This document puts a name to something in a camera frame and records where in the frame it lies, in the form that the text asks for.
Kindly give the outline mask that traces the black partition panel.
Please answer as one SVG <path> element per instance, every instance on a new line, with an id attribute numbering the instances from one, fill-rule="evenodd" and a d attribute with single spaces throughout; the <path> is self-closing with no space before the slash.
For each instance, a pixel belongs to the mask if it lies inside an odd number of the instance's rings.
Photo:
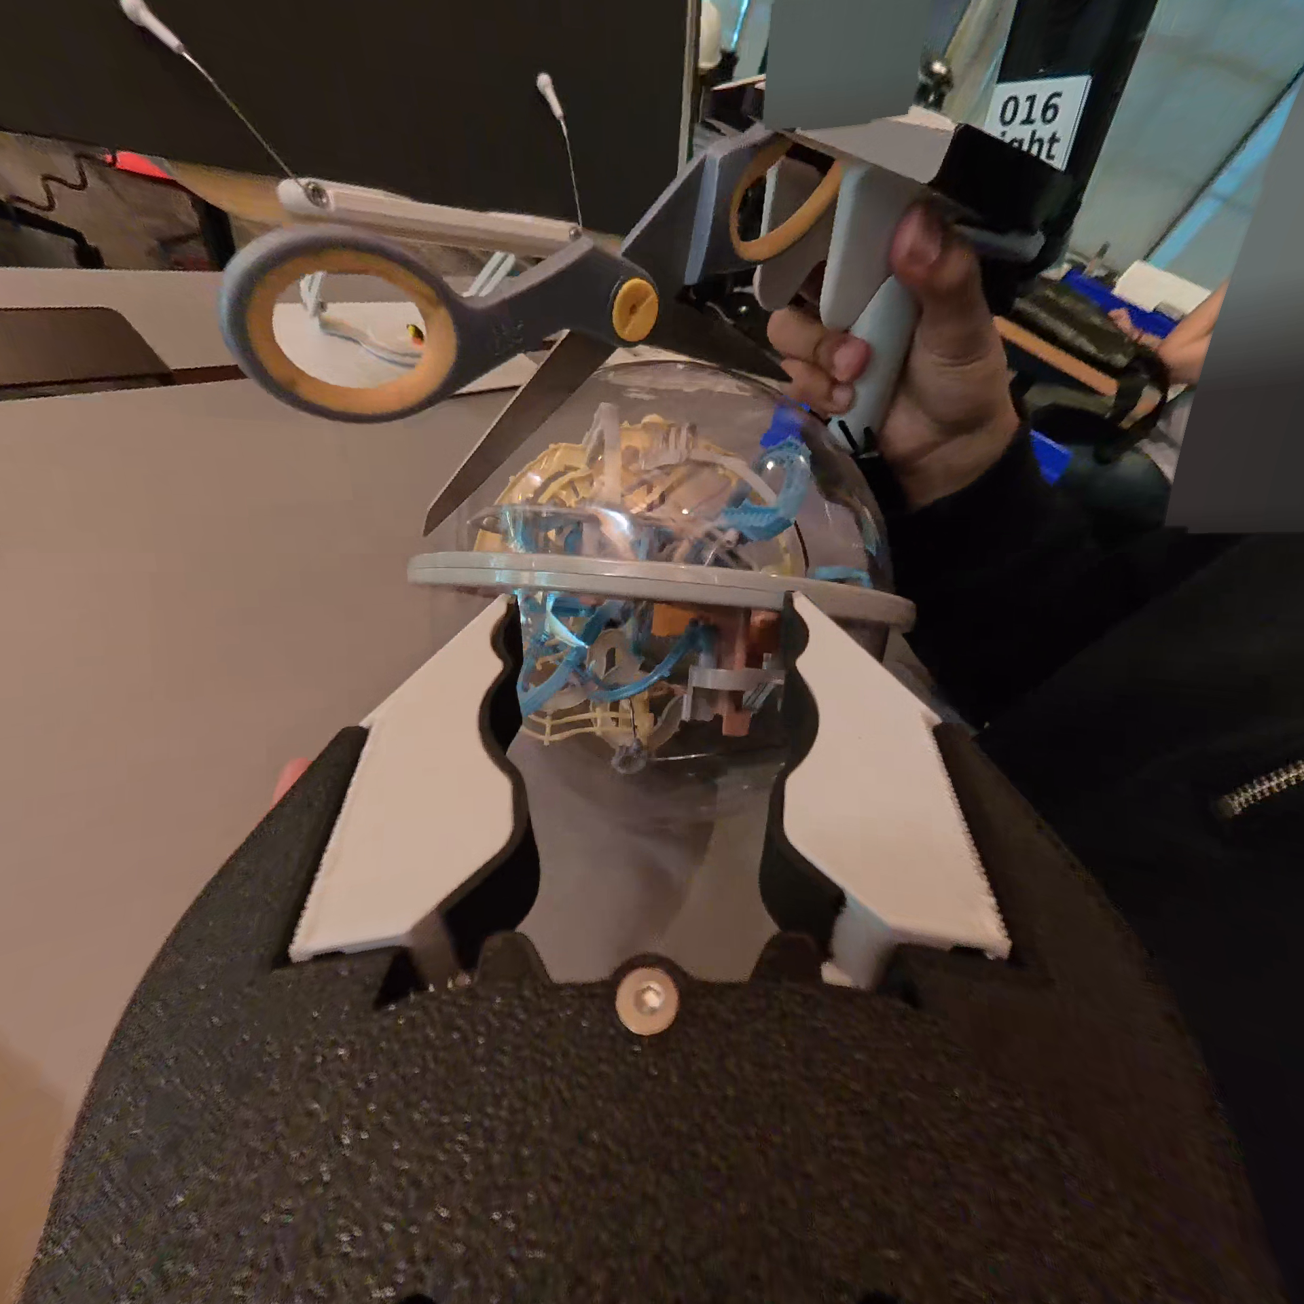
<path id="1" fill-rule="evenodd" d="M 296 172 L 622 237 L 682 167 L 696 4 L 156 2 Z M 112 2 L 2 4 L 12 134 L 282 179 L 202 74 Z"/>

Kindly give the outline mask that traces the person's right hand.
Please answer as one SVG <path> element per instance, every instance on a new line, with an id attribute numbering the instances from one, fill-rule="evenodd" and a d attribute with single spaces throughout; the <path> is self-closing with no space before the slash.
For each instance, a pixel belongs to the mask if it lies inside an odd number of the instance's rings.
<path id="1" fill-rule="evenodd" d="M 1006 356 L 969 244 L 929 202 L 899 223 L 890 271 L 920 318 L 876 449 L 911 509 L 950 498 L 1013 444 L 1020 416 Z M 847 416 L 873 362 L 857 337 L 791 306 L 770 318 L 768 339 L 789 395 L 824 418 Z"/>

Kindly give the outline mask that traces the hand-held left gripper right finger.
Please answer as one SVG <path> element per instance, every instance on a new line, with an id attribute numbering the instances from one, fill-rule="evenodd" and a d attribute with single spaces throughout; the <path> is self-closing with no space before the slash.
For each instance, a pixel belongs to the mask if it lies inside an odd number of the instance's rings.
<path id="1" fill-rule="evenodd" d="M 936 737 L 941 719 L 810 598 L 794 595 L 762 900 L 810 937 L 824 979 L 869 991 L 903 947 L 1003 963 L 1011 938 Z"/>

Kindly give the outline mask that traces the person's black jacket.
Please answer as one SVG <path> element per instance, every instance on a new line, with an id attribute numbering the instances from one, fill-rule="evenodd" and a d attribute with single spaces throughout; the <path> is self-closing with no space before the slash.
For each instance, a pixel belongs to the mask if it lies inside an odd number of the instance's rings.
<path id="1" fill-rule="evenodd" d="M 1103 886 L 1204 1056 L 1301 1301 L 1302 546 L 1244 537 L 982 745 Z"/>

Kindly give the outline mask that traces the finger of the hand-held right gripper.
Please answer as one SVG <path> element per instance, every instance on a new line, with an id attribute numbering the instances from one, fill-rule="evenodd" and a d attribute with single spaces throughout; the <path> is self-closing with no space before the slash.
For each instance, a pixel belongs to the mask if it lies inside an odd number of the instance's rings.
<path id="1" fill-rule="evenodd" d="M 761 234 L 782 227 L 819 188 L 824 174 L 808 164 L 777 164 L 766 176 L 761 211 Z M 838 190 L 813 228 L 787 253 L 759 265 L 759 306 L 785 309 L 806 285 L 806 279 L 827 260 L 836 216 Z"/>
<path id="2" fill-rule="evenodd" d="M 959 125 L 941 113 L 910 109 L 906 115 L 862 125 L 785 130 L 785 137 L 841 164 L 876 167 L 929 186 L 952 148 L 957 129 Z"/>

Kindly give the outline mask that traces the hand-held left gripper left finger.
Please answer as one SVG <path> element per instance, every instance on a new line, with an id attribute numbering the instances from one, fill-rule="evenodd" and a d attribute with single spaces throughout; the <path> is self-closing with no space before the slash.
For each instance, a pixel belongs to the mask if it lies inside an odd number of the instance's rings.
<path id="1" fill-rule="evenodd" d="M 522 726 L 521 667 L 517 605 L 498 597 L 363 723 L 293 965 L 396 951 L 440 987 L 524 921 L 540 858 L 507 756 Z"/>

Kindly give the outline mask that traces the clear plastic maze ball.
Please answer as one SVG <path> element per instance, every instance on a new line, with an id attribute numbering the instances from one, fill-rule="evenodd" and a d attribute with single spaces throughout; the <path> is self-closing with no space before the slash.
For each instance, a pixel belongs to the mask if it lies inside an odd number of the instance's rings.
<path id="1" fill-rule="evenodd" d="M 601 369 L 447 530 L 410 579 L 508 595 L 522 733 L 624 777 L 773 728 L 792 600 L 876 658 L 915 623 L 847 437 L 703 365 Z"/>

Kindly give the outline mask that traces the blue storage bin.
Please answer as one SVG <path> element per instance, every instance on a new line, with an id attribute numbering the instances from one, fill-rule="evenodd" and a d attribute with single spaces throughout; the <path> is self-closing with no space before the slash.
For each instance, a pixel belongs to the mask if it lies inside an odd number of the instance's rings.
<path id="1" fill-rule="evenodd" d="M 1176 330 L 1176 318 L 1169 318 L 1155 309 L 1143 309 L 1138 304 L 1122 299 L 1111 283 L 1088 276 L 1085 269 L 1069 267 L 1060 276 L 1060 283 L 1094 304 L 1106 316 L 1124 313 L 1131 328 L 1143 335 L 1166 339 L 1173 330 Z"/>

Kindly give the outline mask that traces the person's right forearm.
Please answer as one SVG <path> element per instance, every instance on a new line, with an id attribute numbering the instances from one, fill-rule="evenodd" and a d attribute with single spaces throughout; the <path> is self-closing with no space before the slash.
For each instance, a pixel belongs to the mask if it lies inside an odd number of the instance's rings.
<path id="1" fill-rule="evenodd" d="M 1239 542 L 1152 528 L 1110 544 L 1043 477 L 1027 425 L 969 486 L 922 507 L 897 498 L 887 525 L 913 653 L 976 730 Z"/>

